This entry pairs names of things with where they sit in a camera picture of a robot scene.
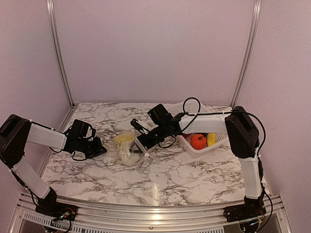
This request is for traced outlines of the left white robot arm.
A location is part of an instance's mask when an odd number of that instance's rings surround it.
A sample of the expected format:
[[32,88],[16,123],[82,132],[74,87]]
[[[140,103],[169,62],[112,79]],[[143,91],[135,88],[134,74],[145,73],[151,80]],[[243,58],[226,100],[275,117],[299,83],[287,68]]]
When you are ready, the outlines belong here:
[[28,163],[25,149],[29,144],[48,147],[70,155],[82,153],[86,160],[107,152],[91,124],[74,120],[63,133],[32,120],[10,115],[0,128],[0,159],[15,179],[31,194],[36,211],[45,215],[73,216],[76,206],[58,202],[56,191],[48,186]]

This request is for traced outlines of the fake orange tomato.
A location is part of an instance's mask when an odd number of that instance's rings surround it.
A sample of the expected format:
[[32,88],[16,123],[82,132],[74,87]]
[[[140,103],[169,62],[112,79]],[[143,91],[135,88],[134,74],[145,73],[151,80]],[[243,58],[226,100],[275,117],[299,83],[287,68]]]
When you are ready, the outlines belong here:
[[202,150],[207,145],[207,139],[203,134],[194,134],[190,139],[190,145],[195,150]]

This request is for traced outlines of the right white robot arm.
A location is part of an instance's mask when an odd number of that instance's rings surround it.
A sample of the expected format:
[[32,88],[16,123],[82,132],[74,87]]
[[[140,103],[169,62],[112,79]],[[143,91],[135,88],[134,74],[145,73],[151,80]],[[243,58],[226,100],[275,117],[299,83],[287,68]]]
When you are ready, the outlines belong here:
[[135,138],[135,143],[143,153],[170,136],[192,133],[227,135],[231,151],[241,164],[245,195],[243,204],[224,209],[224,217],[227,222],[234,222],[266,213],[263,203],[265,195],[262,183],[263,168],[259,159],[262,144],[259,141],[259,130],[252,121],[254,115],[237,106],[230,112],[192,114],[183,111],[172,116],[162,104],[151,109],[148,115],[156,125],[151,130],[143,127],[136,119],[130,122],[140,133]]

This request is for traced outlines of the clear zip top bag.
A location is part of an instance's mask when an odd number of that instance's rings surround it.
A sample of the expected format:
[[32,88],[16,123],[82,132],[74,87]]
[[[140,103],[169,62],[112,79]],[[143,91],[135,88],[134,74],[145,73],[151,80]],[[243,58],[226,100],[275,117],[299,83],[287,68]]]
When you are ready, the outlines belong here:
[[[121,133],[124,132],[134,132],[135,136],[137,136],[135,131],[123,131]],[[142,153],[136,146],[135,137],[132,142],[124,142],[119,147],[113,141],[108,153],[124,166],[136,166],[150,157],[150,153]]]

